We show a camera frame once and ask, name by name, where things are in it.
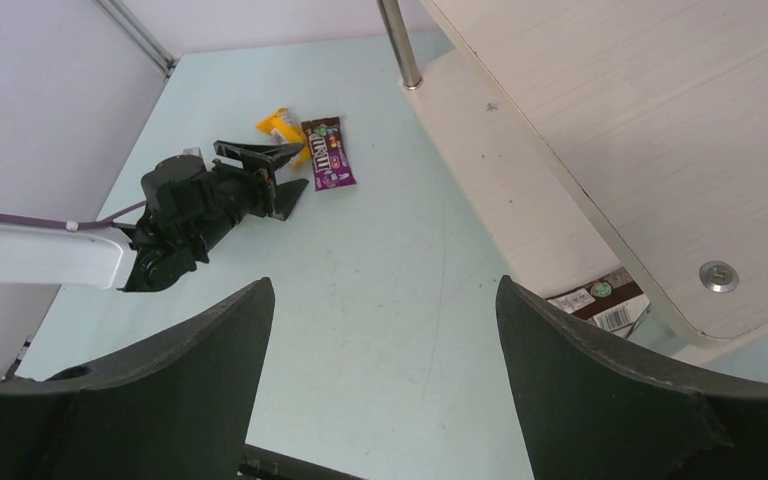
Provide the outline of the left corner aluminium profile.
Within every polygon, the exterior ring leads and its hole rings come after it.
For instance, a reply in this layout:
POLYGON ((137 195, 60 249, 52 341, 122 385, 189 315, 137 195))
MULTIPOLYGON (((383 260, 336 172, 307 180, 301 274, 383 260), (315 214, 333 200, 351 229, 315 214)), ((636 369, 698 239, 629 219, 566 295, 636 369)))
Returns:
POLYGON ((116 24, 125 35, 148 57, 151 62, 169 78, 174 71, 177 60, 149 32, 147 27, 120 0, 94 0, 94 3, 116 24))

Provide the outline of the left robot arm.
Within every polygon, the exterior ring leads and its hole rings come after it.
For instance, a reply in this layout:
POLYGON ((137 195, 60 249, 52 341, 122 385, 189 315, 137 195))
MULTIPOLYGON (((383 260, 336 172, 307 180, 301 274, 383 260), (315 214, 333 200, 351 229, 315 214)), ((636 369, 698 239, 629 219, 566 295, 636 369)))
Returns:
POLYGON ((0 213, 0 284, 82 285, 159 292, 209 261, 246 217, 284 221, 308 182, 276 172, 300 143, 217 141, 211 164, 197 149, 159 162, 141 179, 143 201, 89 222, 0 213))

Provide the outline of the white two-tier shelf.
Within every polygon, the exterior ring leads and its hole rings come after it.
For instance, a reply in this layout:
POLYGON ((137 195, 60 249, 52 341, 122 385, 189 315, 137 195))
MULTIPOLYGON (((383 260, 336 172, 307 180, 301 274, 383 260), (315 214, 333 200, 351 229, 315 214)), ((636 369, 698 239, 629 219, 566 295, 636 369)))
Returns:
POLYGON ((514 277, 551 297, 617 267, 701 363, 768 335, 768 1, 428 1, 422 126, 514 277))

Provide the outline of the brown candy bag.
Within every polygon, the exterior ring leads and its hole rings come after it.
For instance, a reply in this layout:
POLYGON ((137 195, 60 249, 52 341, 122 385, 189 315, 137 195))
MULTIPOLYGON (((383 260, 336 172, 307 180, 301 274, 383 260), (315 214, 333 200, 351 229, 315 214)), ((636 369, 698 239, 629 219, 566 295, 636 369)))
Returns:
POLYGON ((624 268, 547 299, 606 332, 628 339, 651 312, 651 302, 624 268))

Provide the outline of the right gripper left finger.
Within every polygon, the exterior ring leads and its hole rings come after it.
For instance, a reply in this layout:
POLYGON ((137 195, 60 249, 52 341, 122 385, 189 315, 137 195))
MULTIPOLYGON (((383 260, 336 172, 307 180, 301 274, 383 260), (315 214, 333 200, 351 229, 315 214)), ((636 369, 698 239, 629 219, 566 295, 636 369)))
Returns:
POLYGON ((259 279, 44 381, 0 382, 0 479, 233 479, 275 308, 259 279))

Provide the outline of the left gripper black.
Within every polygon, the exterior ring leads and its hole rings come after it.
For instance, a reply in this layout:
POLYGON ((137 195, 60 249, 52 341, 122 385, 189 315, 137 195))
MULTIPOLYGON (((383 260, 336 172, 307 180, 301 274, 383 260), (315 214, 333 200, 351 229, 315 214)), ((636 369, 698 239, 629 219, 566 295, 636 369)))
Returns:
POLYGON ((257 212, 286 221, 309 181, 276 184, 275 171, 301 154, 303 143, 244 144, 217 140, 208 168, 195 155, 177 155, 141 178, 145 207, 139 220, 118 226, 136 252, 124 292, 159 292, 209 262, 209 252, 257 212))

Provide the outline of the yellow candy bar wrapper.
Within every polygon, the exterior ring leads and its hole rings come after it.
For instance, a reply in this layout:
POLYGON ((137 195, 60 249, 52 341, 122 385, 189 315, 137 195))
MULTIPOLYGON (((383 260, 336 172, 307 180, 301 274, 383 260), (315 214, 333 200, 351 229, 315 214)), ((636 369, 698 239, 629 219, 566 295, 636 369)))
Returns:
POLYGON ((279 144, 297 143, 302 150, 290 161, 293 170, 300 168, 311 158, 311 152, 301 125, 295 120, 288 107, 276 109, 256 123, 256 129, 270 136, 279 144))

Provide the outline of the purple candy bag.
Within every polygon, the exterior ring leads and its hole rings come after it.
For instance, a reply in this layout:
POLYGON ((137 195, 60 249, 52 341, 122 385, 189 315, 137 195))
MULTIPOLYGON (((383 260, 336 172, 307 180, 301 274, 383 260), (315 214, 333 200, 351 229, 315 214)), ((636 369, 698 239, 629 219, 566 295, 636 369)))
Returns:
POLYGON ((311 152, 311 165, 316 191, 356 185, 343 146, 339 117, 305 121, 301 124, 311 152))

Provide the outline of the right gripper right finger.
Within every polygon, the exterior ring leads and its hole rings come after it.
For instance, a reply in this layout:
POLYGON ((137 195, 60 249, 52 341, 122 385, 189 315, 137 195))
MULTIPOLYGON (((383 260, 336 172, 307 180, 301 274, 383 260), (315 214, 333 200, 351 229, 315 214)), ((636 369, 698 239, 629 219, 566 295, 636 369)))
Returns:
POLYGON ((605 332, 500 280, 495 310, 538 479, 768 479, 768 383, 605 332))

